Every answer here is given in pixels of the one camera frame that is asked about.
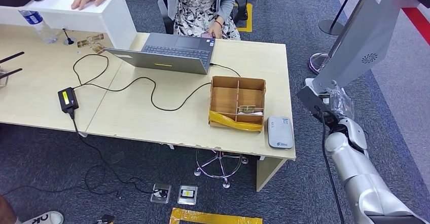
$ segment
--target floor socket cover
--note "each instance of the floor socket cover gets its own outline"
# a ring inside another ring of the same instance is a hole
[[[197,186],[181,185],[179,188],[178,204],[195,205],[197,201]]]
[[[167,185],[167,184],[162,184],[162,183],[156,183],[154,184],[154,188],[153,190],[166,190],[167,191],[167,196],[162,197],[160,196],[160,193],[154,193],[151,194],[151,202],[154,203],[160,203],[160,204],[167,204],[169,203],[169,197],[170,197],[170,191],[172,189],[172,185]]]

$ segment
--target floral dress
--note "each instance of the floral dress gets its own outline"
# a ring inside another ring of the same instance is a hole
[[[201,36],[215,21],[217,0],[179,0],[174,34]],[[239,32],[231,17],[223,25],[223,39],[240,40]]]

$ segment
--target gray carpet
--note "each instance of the gray carpet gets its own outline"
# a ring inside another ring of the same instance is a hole
[[[127,0],[138,31],[163,32],[157,0]],[[169,204],[149,202],[149,196],[132,186],[123,186],[111,173],[97,191],[119,190],[98,196],[82,190],[48,194],[31,189],[7,195],[22,220],[49,210],[64,213],[65,223],[92,223],[107,213],[117,217],[115,223],[168,223],[172,207],[218,214],[261,217],[264,223],[340,223],[321,154],[321,125],[312,118],[295,97],[306,77],[313,76],[307,67],[310,55],[330,48],[334,37],[319,31],[317,23],[331,17],[339,4],[333,0],[250,0],[254,5],[254,31],[242,33],[243,40],[286,44],[293,105],[297,161],[287,162],[259,193],[255,192],[256,159],[250,158],[231,178],[230,189],[219,180],[195,177],[194,153],[191,148],[89,136],[88,142],[101,149],[107,159],[124,152],[125,159],[114,164],[124,178],[139,176],[139,186],[148,189],[154,182],[173,185]],[[370,134],[370,157],[382,178],[408,207],[430,219],[429,193],[417,172],[408,148],[398,138],[395,121],[390,115],[373,75],[367,74],[346,88],[355,102],[356,120]],[[83,184],[86,170],[100,163],[97,153],[82,145],[68,132],[0,125],[0,193],[30,184],[58,190]],[[91,174],[91,182],[102,177],[100,169]],[[337,174],[332,167],[346,223],[351,213]],[[178,205],[180,184],[199,187],[196,206]]]

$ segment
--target wooden desk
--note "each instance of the wooden desk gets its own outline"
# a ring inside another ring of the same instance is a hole
[[[148,34],[138,33],[132,49],[140,51]],[[266,80],[265,116],[292,118],[290,86],[285,45],[217,40],[213,63],[228,66],[243,77]],[[138,77],[157,83],[154,103],[176,108],[198,86],[212,76],[236,76],[230,70],[211,67],[208,76],[135,68],[123,62],[110,85],[120,89]],[[121,92],[107,92],[90,126],[89,134],[221,150],[265,157],[257,164],[257,191],[267,183],[286,160],[295,160],[295,148],[274,150],[267,143],[267,132],[249,133],[208,125],[209,86],[196,92],[178,111],[161,111],[150,101],[153,84],[140,80]]]
[[[68,31],[68,35],[84,39],[90,32]],[[0,59],[18,52],[25,54],[0,64],[11,71],[23,68],[9,77],[6,87],[0,88],[0,122],[25,126],[74,131],[69,116],[61,111],[57,92],[79,84],[73,72],[73,64],[85,54],[93,53],[90,48],[78,49],[76,45],[65,46],[64,34],[54,44],[44,43],[32,27],[0,25]],[[109,39],[101,42],[111,46]],[[95,83],[109,86],[122,61],[110,61],[109,69]],[[81,78],[86,81],[105,67],[105,59],[90,57],[77,66]],[[79,109],[76,121],[79,129],[85,129],[91,122],[106,91],[87,87],[76,92]]]

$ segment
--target water bottle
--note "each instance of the water bottle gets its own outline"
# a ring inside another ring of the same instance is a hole
[[[46,43],[54,43],[57,40],[55,31],[46,24],[38,12],[28,10],[20,10],[19,12]]]

